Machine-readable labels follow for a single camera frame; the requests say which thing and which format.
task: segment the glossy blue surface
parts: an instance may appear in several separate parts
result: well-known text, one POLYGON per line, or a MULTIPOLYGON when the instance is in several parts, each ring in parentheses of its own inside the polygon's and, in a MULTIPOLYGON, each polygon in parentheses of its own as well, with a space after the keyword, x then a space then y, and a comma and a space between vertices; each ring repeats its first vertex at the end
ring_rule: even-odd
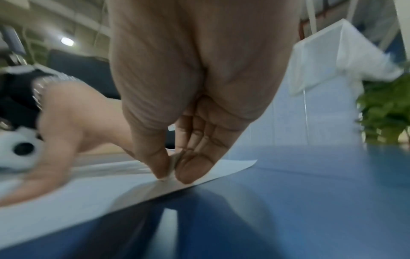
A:
POLYGON ((410 258, 410 156, 237 151, 242 172, 0 251, 0 258, 410 258))

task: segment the black circular hole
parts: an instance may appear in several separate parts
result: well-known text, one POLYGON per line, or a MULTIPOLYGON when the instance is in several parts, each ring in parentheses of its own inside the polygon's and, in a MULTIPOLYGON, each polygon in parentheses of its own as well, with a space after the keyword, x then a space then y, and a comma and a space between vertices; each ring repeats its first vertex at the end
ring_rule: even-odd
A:
POLYGON ((34 151, 34 145, 32 143, 24 142, 19 143, 13 148, 13 152, 18 156, 27 156, 34 151))

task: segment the round light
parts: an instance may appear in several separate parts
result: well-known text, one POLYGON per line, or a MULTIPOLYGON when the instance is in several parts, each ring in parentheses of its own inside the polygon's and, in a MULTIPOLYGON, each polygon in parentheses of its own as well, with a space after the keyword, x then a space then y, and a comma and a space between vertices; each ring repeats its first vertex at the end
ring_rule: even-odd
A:
POLYGON ((67 46, 73 46, 74 45, 74 41, 72 39, 67 38, 67 37, 62 37, 61 38, 61 43, 63 43, 64 45, 67 45, 67 46))

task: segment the silver bracelet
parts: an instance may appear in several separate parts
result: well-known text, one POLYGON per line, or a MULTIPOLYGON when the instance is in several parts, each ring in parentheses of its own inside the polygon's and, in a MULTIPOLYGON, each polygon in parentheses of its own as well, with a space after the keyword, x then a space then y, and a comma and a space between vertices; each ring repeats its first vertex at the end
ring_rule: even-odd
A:
POLYGON ((33 98, 36 102, 37 107, 42 110, 42 99, 43 94, 50 83, 60 83, 60 82, 83 82, 78 78, 73 76, 67 76, 65 74, 55 75, 55 76, 44 76, 38 79, 35 79, 32 85, 33 89, 33 98))

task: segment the paper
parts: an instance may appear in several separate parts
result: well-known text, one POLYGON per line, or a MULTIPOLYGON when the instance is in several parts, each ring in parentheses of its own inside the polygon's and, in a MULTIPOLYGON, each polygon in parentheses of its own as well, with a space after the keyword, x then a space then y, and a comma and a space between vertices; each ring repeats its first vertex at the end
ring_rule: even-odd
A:
MULTIPOLYGON (((156 180, 138 161, 76 168, 74 179, 61 189, 33 201, 0 208, 0 249, 239 172, 255 162, 220 160, 191 185, 178 182, 172 175, 165 181, 156 180)), ((1 182, 0 196, 18 183, 1 182)))
POLYGON ((393 81, 403 72, 389 55, 342 19, 295 44, 287 78, 290 94, 296 95, 339 75, 347 74, 353 80, 393 81))

